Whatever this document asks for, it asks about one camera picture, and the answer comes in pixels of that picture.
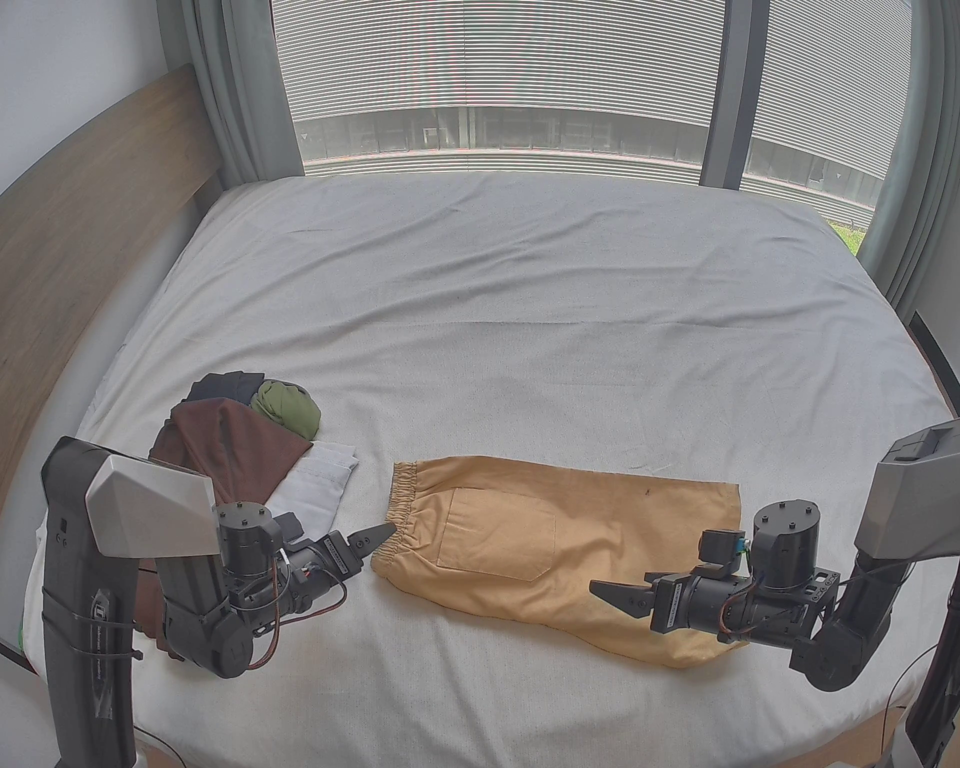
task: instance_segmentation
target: black baseboard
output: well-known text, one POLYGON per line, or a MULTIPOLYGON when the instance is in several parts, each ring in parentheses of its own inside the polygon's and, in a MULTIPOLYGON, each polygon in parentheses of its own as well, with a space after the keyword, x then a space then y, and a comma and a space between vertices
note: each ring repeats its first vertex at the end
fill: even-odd
POLYGON ((937 340, 933 338, 930 329, 926 327, 926 323, 917 312, 913 313, 913 318, 910 320, 910 330, 913 331, 917 344, 924 351, 926 359, 930 361, 930 366, 940 379, 944 390, 946 390, 947 399, 953 406, 953 412, 960 413, 960 381, 957 381, 956 373, 950 367, 947 356, 944 355, 944 351, 940 349, 937 340))
POLYGON ((27 657, 21 654, 19 651, 14 651, 7 643, 3 640, 0 640, 0 656, 4 659, 9 659, 17 666, 22 666, 28 672, 33 672, 36 674, 34 668, 30 665, 30 662, 27 661, 27 657))

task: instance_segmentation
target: rolled green cloth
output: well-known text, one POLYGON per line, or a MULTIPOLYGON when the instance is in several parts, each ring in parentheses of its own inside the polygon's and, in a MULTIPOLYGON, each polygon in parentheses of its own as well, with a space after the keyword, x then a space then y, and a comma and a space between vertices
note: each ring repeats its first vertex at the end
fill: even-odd
POLYGON ((320 429, 320 408, 306 390, 293 384, 264 381, 250 407, 305 440, 313 440, 320 429))

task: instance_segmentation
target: wooden bed frame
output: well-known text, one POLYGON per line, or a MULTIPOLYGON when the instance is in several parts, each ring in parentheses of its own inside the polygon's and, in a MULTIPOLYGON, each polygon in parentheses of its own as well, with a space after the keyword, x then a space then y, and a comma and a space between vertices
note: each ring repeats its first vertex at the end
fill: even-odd
MULTIPOLYGON (((82 126, 0 195, 0 502, 84 329, 191 197, 209 208, 221 162, 187 65, 82 126)), ((888 737, 899 716, 891 709, 888 737)), ((872 762, 881 720, 780 768, 872 762)), ((951 747, 943 765, 960 768, 951 747)), ((166 759, 150 764, 177 765, 166 759)))

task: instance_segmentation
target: maroon cloth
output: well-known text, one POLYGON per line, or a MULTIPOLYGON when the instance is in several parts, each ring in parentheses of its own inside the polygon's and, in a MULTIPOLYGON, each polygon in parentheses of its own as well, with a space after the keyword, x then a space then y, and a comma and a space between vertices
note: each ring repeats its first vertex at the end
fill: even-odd
MULTIPOLYGON (((182 402, 156 436, 150 458, 193 469, 213 480, 218 504, 265 504, 280 481, 312 445, 253 408, 226 397, 182 402)), ((133 620, 156 647, 163 637, 163 596, 154 562, 140 563, 133 620)))

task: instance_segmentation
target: white wall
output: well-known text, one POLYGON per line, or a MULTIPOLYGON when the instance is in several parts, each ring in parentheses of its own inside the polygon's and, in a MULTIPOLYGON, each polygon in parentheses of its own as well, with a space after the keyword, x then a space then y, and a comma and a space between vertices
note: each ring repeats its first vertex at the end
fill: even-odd
MULTIPOLYGON (((0 0, 0 192, 87 120, 165 72, 155 0, 0 0)), ((168 234, 147 259, 150 264, 132 276, 134 293, 152 294, 195 217, 192 206, 181 214, 177 232, 168 234)), ((139 310, 135 303, 131 308, 132 295, 126 295, 125 310, 113 310, 114 322, 100 338, 84 337, 90 359, 96 358, 92 368, 109 362, 135 319, 139 310)), ((79 386, 61 380, 58 388, 89 402, 82 390, 91 380, 95 387, 103 370, 86 368, 79 386)), ((70 431, 70 423, 75 428, 76 409, 52 405, 59 415, 49 428, 62 429, 60 434, 70 431)), ((21 563, 9 556, 13 550, 29 566, 31 529, 39 522, 22 518, 11 528, 10 512, 0 516, 0 640, 7 644, 16 641, 16 603, 22 606, 23 600, 15 577, 21 563)), ((0 768, 53 766, 58 755, 49 717, 40 680, 0 658, 0 768)))
POLYGON ((916 309, 960 377, 960 200, 924 273, 916 309))

